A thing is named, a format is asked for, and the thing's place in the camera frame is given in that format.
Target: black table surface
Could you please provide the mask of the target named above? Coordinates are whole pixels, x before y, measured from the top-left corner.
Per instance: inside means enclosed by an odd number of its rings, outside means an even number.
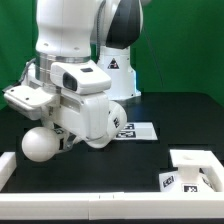
[[[170,149],[211,150],[221,162],[224,160],[224,108],[208,95],[145,93],[123,105],[129,122],[152,122],[159,140],[112,141],[101,150],[82,142],[44,163],[28,160],[21,150],[24,134],[40,122],[30,121],[9,107],[2,109],[0,150],[15,151],[18,166],[2,192],[158,192],[159,174],[173,169]]]

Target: white sphere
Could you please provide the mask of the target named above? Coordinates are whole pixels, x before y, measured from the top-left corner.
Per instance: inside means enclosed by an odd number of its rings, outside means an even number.
[[[24,154],[35,162],[44,162],[51,159],[59,150],[60,140],[57,134],[43,127],[31,129],[22,141]]]

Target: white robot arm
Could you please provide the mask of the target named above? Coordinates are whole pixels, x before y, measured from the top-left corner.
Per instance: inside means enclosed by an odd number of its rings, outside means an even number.
[[[151,0],[141,0],[141,5],[148,5]],[[139,20],[141,22],[137,22],[140,28],[142,27],[142,11],[140,10],[130,11],[130,17],[135,18],[137,14],[140,14]],[[130,22],[133,24],[132,28],[139,29],[136,26],[136,20]],[[117,35],[124,35],[122,32],[116,32]],[[92,40],[96,38],[96,33],[93,33]],[[137,75],[135,70],[131,67],[131,53],[130,46],[126,46],[124,49],[122,46],[113,48],[113,46],[108,45],[105,41],[92,41],[93,43],[97,43],[97,65],[106,72],[111,80],[112,85],[111,88],[106,90],[106,94],[110,100],[126,100],[132,97],[137,97],[141,95],[141,92],[137,90],[136,79]]]
[[[91,35],[103,4],[103,33],[98,35],[110,47],[129,46],[141,31],[139,0],[37,0],[36,65],[4,95],[12,108],[44,124],[22,142],[33,161],[46,161],[81,140],[102,148],[127,122],[124,109],[104,93],[110,77],[90,60]]]

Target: black cable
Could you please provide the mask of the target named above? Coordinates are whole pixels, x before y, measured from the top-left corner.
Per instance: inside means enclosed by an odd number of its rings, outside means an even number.
[[[20,86],[20,85],[22,84],[22,82],[24,81],[24,79],[26,78],[26,75],[27,75],[27,73],[28,73],[28,70],[29,70],[30,65],[33,64],[33,63],[35,63],[35,62],[36,62],[36,58],[33,58],[33,59],[31,59],[30,61],[28,61],[28,62],[26,63],[26,66],[25,66],[25,68],[24,68],[24,70],[23,70],[23,72],[22,72],[22,75],[21,75],[19,81],[13,83],[13,84],[10,85],[10,86],[7,86],[6,88],[4,88],[4,89],[2,90],[2,93],[5,94],[7,90],[9,90],[9,89],[11,89],[11,88],[13,88],[13,87],[15,87],[15,86]]]
[[[20,77],[19,83],[22,83],[24,81],[24,79],[26,78],[26,75],[28,73],[28,70],[29,70],[30,65],[32,65],[35,62],[36,62],[36,58],[33,58],[33,59],[31,59],[30,61],[28,61],[26,63],[26,66],[25,66],[25,68],[24,68],[24,70],[22,72],[22,75]]]
[[[154,61],[155,66],[156,66],[156,70],[157,70],[158,75],[159,75],[159,78],[160,78],[161,86],[162,86],[162,88],[164,88],[164,81],[163,81],[162,71],[161,71],[161,68],[160,68],[158,59],[157,59],[157,57],[156,57],[156,53],[155,53],[155,50],[154,50],[154,48],[153,48],[151,39],[150,39],[149,34],[147,33],[147,30],[146,30],[146,28],[145,28],[144,25],[143,25],[143,32],[144,32],[144,34],[145,34],[145,37],[146,37],[146,41],[147,41],[149,50],[150,50],[150,52],[151,52],[151,54],[152,54],[153,61]]]

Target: green wall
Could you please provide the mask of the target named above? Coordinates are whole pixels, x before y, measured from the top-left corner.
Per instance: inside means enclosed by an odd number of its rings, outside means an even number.
[[[0,0],[0,90],[18,80],[32,56],[33,1]]]
[[[0,89],[17,80],[34,55],[34,5],[0,0]],[[138,88],[207,93],[224,106],[223,9],[223,0],[153,0],[144,9],[146,32],[132,47]]]
[[[153,0],[144,15],[156,59],[143,34],[133,50],[139,88],[202,92],[224,105],[223,9],[223,0]]]

